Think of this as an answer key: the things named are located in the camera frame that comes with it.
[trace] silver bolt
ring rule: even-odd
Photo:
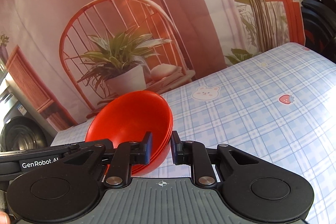
[[[212,177],[200,177],[198,182],[203,185],[211,185],[215,183],[215,179]]]
[[[118,185],[122,182],[123,182],[123,180],[120,177],[109,177],[109,178],[106,179],[106,183],[108,183],[110,185]]]

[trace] white flower pot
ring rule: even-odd
[[[118,95],[146,89],[145,77],[141,65],[137,65],[122,75],[106,80],[105,83],[110,90],[113,90]]]

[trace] stacked red bowl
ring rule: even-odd
[[[109,139],[114,148],[128,141],[142,141],[152,132],[152,153],[149,165],[134,165],[132,176],[145,175],[164,161],[169,153],[173,130],[173,114],[160,95],[147,91],[127,93],[110,102],[93,120],[85,141]]]

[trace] strawberry print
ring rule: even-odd
[[[279,98],[279,101],[285,105],[289,105],[294,102],[294,97],[292,95],[285,94]]]

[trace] plaid tablecloth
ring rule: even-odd
[[[162,95],[181,140],[238,149],[305,177],[315,200],[310,224],[336,223],[336,65],[296,43]],[[83,141],[91,120],[53,145]],[[146,177],[185,177],[171,154]]]

